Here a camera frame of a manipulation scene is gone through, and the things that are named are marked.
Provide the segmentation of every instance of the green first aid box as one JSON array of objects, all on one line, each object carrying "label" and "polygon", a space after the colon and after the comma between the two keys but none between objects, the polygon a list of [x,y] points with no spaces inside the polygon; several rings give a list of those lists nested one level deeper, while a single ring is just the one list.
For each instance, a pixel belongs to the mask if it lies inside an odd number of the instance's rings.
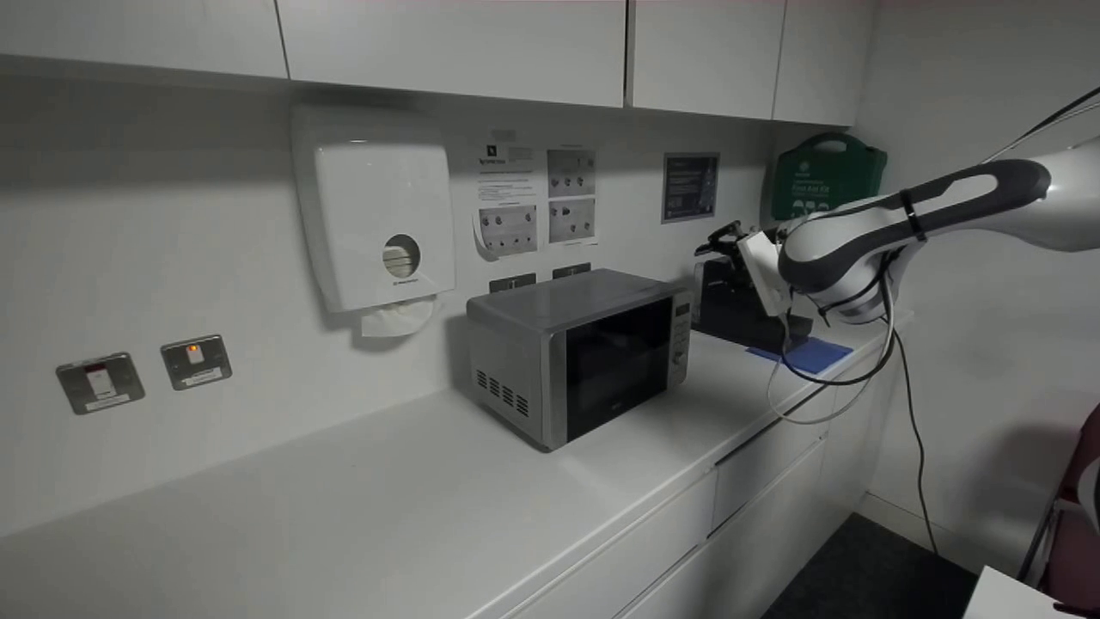
[{"label": "green first aid box", "polygon": [[876,153],[853,133],[815,133],[782,156],[772,170],[769,217],[782,223],[876,196],[884,170],[886,153]]}]

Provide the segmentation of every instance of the microwave window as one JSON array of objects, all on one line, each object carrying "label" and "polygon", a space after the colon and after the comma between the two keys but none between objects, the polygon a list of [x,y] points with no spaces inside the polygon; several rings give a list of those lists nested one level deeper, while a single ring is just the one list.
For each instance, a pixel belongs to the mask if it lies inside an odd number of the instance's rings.
[{"label": "microwave window", "polygon": [[568,436],[666,390],[670,300],[568,335]]}]

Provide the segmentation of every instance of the wall cabinet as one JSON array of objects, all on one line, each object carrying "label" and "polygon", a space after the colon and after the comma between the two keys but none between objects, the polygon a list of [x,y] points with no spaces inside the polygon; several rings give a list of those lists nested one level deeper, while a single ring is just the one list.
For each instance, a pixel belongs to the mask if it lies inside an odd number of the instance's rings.
[{"label": "wall cabinet", "polygon": [[0,55],[284,77],[274,0],[5,0]]},{"label": "wall cabinet", "polygon": [[629,105],[769,116],[782,38],[776,0],[634,0]]},{"label": "wall cabinet", "polygon": [[621,107],[621,0],[277,0],[290,74],[416,94]]},{"label": "wall cabinet", "polygon": [[857,125],[873,0],[787,0],[772,120]]}]

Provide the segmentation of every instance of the blue object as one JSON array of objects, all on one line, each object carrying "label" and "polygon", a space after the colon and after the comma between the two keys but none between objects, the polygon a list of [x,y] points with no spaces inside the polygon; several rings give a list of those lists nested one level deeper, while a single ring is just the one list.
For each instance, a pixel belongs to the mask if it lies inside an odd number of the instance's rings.
[{"label": "blue object", "polygon": [[[769,363],[784,363],[782,353],[772,352],[760,352],[760,349],[748,349],[753,353],[760,358],[769,358]],[[809,374],[821,374],[827,372],[835,363],[850,358],[853,349],[842,349],[842,343],[833,343],[833,342],[819,342],[819,336],[803,336],[802,349],[787,352],[787,363]]]}]

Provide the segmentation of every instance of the white wall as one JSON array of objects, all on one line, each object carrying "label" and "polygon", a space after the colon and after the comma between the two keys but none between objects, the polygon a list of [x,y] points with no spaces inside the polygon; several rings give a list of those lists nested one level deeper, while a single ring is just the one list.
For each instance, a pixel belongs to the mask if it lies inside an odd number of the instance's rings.
[{"label": "white wall", "polygon": [[[462,332],[356,343],[315,305],[292,190],[290,94],[0,81],[0,535],[28,531],[452,387]],[[454,160],[462,315],[493,274],[594,263],[680,274],[756,217],[769,138],[645,114],[433,110]],[[599,245],[482,266],[476,153],[493,130],[599,147]],[[659,229],[664,153],[721,153],[717,217]],[[236,374],[172,391],[158,349],[225,335]],[[146,402],[73,417],[54,364],[130,352]]]},{"label": "white wall", "polygon": [[[889,153],[886,186],[975,163],[1098,86],[1098,26],[1092,0],[884,0],[858,130]],[[1100,116],[1071,130],[1100,133]],[[1018,567],[1071,429],[1100,402],[1098,271],[1100,256],[995,234],[933,242],[908,270],[927,502],[975,560]],[[900,400],[873,491],[918,509]]]}]

